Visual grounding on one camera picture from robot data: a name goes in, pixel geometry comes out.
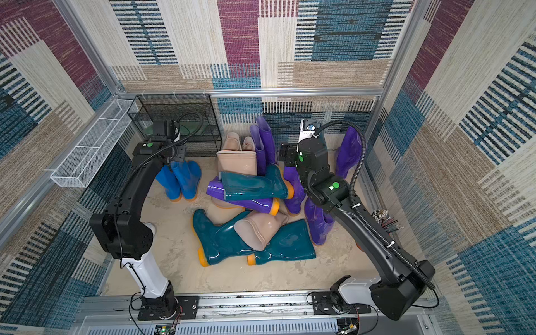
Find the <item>blue boot from pile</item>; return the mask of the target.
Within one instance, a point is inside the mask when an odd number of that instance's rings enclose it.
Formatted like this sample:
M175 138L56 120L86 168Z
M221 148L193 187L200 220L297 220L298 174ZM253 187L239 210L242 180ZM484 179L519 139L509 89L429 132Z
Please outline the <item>blue boot from pile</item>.
M184 198L187 201L194 201L198 195L198 186L202 176L200 166L195 161L172 161L170 166L179 182Z

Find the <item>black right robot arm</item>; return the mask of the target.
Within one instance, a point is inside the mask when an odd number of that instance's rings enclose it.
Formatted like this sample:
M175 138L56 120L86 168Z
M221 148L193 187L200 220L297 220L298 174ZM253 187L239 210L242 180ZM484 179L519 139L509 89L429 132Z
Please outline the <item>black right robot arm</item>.
M418 261L399 246L367 211L355 193L360 167L350 182L331 172L320 135L333 125L344 124L343 120L324 125L301 120L299 142L281 145L279 159L288 167L296 167L308 197L343 226L367 254L381 278L370 286L371 298L385 316L399 320L426 289L434 290L436 271L428 260Z

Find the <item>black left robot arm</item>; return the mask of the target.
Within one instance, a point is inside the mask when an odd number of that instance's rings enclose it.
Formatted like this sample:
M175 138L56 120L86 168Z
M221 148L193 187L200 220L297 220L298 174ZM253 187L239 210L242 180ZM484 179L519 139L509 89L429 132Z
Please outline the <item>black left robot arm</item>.
M205 117L190 111L172 121L153 121L133 151L133 167L107 208L93 214L89 224L104 251L126 267L140 288L141 313L169 319L179 312L172 283L163 276L152 253L156 229L141 220L145 199L154 181L168 198L194 200L200 166L186 161L186 142L201 130Z

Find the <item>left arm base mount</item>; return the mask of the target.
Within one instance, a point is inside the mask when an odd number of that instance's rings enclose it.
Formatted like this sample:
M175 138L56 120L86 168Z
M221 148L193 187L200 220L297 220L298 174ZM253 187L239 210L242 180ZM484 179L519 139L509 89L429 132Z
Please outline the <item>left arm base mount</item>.
M174 300L167 298L141 298L142 305L137 321L155 320L194 320L197 316L199 296L175 296Z

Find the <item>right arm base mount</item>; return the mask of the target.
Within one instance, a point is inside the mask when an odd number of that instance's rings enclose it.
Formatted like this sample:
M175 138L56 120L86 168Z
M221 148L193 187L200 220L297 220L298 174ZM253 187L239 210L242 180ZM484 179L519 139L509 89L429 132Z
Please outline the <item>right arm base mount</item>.
M306 296L306 303L313 307L315 315L370 314L368 304L348 304L338 293L313 291Z

